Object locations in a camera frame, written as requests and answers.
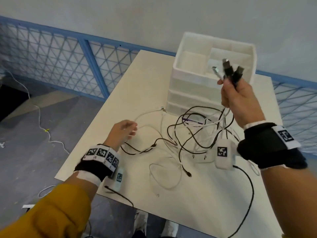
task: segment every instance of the black pants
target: black pants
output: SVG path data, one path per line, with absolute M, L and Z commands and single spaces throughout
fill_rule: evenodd
M 146 238 L 146 236 L 141 230 L 136 230 L 131 238 Z

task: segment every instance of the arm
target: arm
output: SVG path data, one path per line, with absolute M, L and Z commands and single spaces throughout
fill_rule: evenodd
M 265 120 L 265 117 L 252 87 L 243 79 L 236 89 L 229 79 L 225 79 L 223 84 L 222 104 L 232 110 L 241 128 L 247 124 L 255 125 L 250 128 L 254 132 L 257 122 Z M 291 238 L 317 237 L 317 179 L 312 173 L 307 168 L 274 166 L 261 170 L 261 174 L 284 234 Z
M 135 135 L 136 126 L 135 122 L 128 120 L 115 124 L 104 145 L 118 151 L 124 141 Z M 79 172 L 85 171 L 85 167 L 82 165 L 81 167 L 82 170 L 74 172 L 63 184 L 58 185 L 51 193 L 42 198 L 29 212 L 1 230 L 0 238 L 80 237 L 90 215 L 90 203 L 98 189 L 96 185 L 98 177 L 94 174 L 89 173 L 88 176 L 89 178 L 94 177 L 93 182 L 90 182 L 89 178 L 86 180 L 83 177 L 77 177 Z

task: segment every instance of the hand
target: hand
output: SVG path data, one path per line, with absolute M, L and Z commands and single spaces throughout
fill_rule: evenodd
M 132 136 L 135 136 L 135 132 L 138 130 L 137 123 L 129 120 L 123 120 L 114 124 L 107 139 L 103 143 L 106 146 L 113 148 L 118 152 L 120 146 Z
M 259 101 L 253 93 L 251 85 L 240 79 L 237 88 L 228 78 L 218 81 L 224 84 L 221 89 L 221 104 L 230 108 L 237 124 L 243 128 L 246 124 L 265 120 Z

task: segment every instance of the shoe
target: shoe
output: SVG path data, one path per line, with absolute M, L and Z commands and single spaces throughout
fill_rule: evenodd
M 134 232 L 137 230 L 142 231 L 146 235 L 146 225 L 147 225 L 147 218 L 149 217 L 149 213 L 137 210 L 134 216 Z
M 178 231 L 178 224 L 167 220 L 165 222 L 164 230 L 161 234 L 161 237 L 165 237 L 165 236 L 176 237 L 177 231 Z

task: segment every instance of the storage box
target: storage box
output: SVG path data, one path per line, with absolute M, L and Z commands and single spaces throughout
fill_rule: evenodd
M 166 111 L 180 116 L 183 109 L 196 105 L 222 109 L 222 85 L 217 85 L 219 78 L 212 67 L 218 67 L 223 76 L 224 58 L 234 70 L 243 67 L 243 79 L 252 84 L 256 70 L 253 44 L 185 32 L 173 64 Z

